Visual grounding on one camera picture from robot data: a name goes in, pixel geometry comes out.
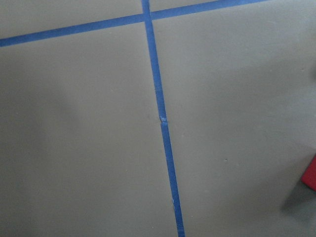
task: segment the blue line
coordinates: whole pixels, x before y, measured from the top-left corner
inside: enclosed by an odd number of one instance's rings
[[[176,179],[176,172],[174,168],[173,155],[172,155],[172,149],[171,149],[169,128],[168,128],[167,116],[166,116],[166,111],[165,111],[165,106],[164,106],[164,98],[163,98],[163,91],[162,91],[162,84],[161,84],[161,77],[160,77],[160,70],[159,70],[159,63],[158,63],[158,55],[157,55],[157,49],[156,49],[155,34],[154,34],[153,23],[152,23],[152,19],[150,15],[149,0],[142,0],[142,6],[143,6],[150,61],[151,61],[152,71],[153,71],[158,113],[161,120],[160,126],[161,126],[161,132],[162,132],[164,152],[165,152],[166,161],[167,161],[167,169],[168,169],[168,174],[169,174],[169,181],[170,181],[173,207],[174,207],[175,219],[176,219],[177,230],[178,230],[178,237],[185,237],[181,206],[180,206],[180,198],[179,198],[179,192],[178,192],[178,185],[177,185],[177,179]]]
[[[182,6],[176,7],[166,10],[154,11],[151,13],[152,20],[174,17],[174,16],[181,16],[187,15],[202,11],[210,11],[216,10],[225,7],[231,6],[238,6],[238,5],[245,5],[255,2],[261,2],[267,0],[218,0],[218,1],[211,1],[206,3],[194,4],[189,6]]]
[[[76,26],[63,27],[54,30],[41,31],[31,34],[26,34],[22,36],[14,36],[10,38],[0,39],[0,47],[26,43],[36,40],[43,40],[48,38],[54,38],[59,36],[72,35],[82,32],[95,31],[115,26],[123,26],[134,23],[139,23],[144,21],[143,14],[132,15],[132,16],[124,16],[119,18],[114,18],[110,20],[97,21],[92,23],[86,23]]]

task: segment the red block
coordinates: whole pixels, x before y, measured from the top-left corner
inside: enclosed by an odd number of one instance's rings
[[[316,191],[316,155],[305,170],[305,173],[303,174],[301,180],[308,187]]]

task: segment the blue tape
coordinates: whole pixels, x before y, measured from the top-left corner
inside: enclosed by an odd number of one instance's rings
[[[132,16],[124,16],[119,18],[114,18],[110,20],[97,21],[92,23],[86,23],[82,25],[63,27],[59,29],[49,30],[49,31],[41,31],[36,33],[31,33],[22,36],[14,36],[10,38],[0,39],[0,47],[26,43],[36,40],[43,40],[48,38],[54,38],[59,36],[72,35],[82,32],[95,31],[115,26],[123,26],[134,23],[139,23],[144,21],[143,14],[132,15]]]
[[[164,105],[155,34],[154,34],[153,23],[152,23],[152,19],[150,15],[149,0],[142,0],[142,6],[143,6],[143,14],[144,14],[144,20],[145,20],[150,61],[151,61],[152,71],[153,71],[154,86],[155,86],[155,91],[156,91],[158,113],[161,120],[162,139],[163,139],[164,152],[165,152],[166,161],[167,161],[167,169],[168,169],[168,174],[169,174],[169,181],[170,181],[171,194],[172,194],[172,199],[173,199],[173,206],[174,206],[178,236],[185,237],[183,220],[182,220],[182,212],[181,212],[181,206],[180,206],[180,198],[179,198],[179,192],[178,192],[178,185],[177,185],[177,179],[176,179],[176,172],[174,168],[169,128],[168,128],[167,116],[166,116],[165,105]]]
[[[202,11],[216,10],[225,7],[245,5],[255,2],[268,1],[268,0],[218,0],[206,3],[194,4],[189,6],[176,7],[166,10],[154,11],[151,13],[152,20],[187,15]]]

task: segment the floor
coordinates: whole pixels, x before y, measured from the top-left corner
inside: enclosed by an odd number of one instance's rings
[[[316,1],[3,0],[0,21],[0,236],[315,236]]]

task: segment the horizontal blue line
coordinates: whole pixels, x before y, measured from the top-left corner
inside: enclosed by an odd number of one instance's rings
[[[59,36],[72,35],[72,34],[77,34],[77,33],[88,32],[88,31],[95,31],[95,30],[111,28],[115,26],[129,25],[129,24],[139,23],[143,21],[144,21],[144,15],[138,14],[138,15],[114,18],[110,20],[91,22],[91,23],[86,23],[86,24],[81,24],[81,25],[68,26],[68,27],[63,27],[63,28],[54,29],[54,30],[41,31],[41,32],[36,32],[36,33],[31,33],[31,34],[26,34],[26,35],[21,35],[21,36],[14,36],[14,37],[9,37],[5,39],[0,39],[0,47],[26,43],[26,42],[36,41],[36,40],[54,38],[54,37],[59,37]]]
[[[165,9],[165,10],[160,10],[160,11],[153,11],[151,12],[151,17],[152,17],[152,20],[158,20],[162,18],[187,15],[187,14],[192,14],[192,13],[197,13],[197,12],[216,10],[216,9],[238,6],[238,5],[245,5],[245,4],[261,2],[261,1],[267,1],[267,0],[211,1],[211,2],[194,4],[194,5],[189,5],[189,6],[182,6],[182,7],[176,7],[176,8]]]

